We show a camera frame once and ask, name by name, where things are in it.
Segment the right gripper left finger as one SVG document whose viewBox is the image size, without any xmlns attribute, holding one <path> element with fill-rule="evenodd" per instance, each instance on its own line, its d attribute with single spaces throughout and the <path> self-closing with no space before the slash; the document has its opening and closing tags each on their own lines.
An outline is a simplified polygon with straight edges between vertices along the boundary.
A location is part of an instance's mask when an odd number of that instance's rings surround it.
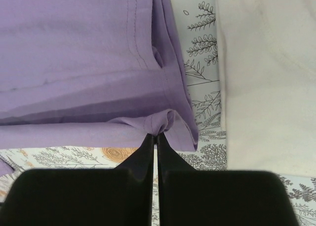
<svg viewBox="0 0 316 226">
<path fill-rule="evenodd" d="M 149 226 L 154 143 L 113 169 L 32 169 L 14 182 L 0 208 L 3 226 Z"/>
</svg>

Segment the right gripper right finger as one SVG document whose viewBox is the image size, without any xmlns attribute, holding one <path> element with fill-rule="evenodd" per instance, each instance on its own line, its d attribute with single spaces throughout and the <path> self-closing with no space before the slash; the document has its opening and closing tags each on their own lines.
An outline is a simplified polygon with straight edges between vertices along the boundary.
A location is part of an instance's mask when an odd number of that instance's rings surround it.
<svg viewBox="0 0 316 226">
<path fill-rule="evenodd" d="M 157 137 L 162 226 L 296 226 L 278 176 L 266 171 L 201 171 Z"/>
</svg>

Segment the purple t shirt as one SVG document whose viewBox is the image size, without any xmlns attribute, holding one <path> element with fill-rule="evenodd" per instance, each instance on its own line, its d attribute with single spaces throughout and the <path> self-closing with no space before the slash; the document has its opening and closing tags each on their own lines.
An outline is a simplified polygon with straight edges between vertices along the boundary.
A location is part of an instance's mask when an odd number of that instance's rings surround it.
<svg viewBox="0 0 316 226">
<path fill-rule="evenodd" d="M 170 0 L 0 0 L 1 149 L 195 151 Z"/>
</svg>

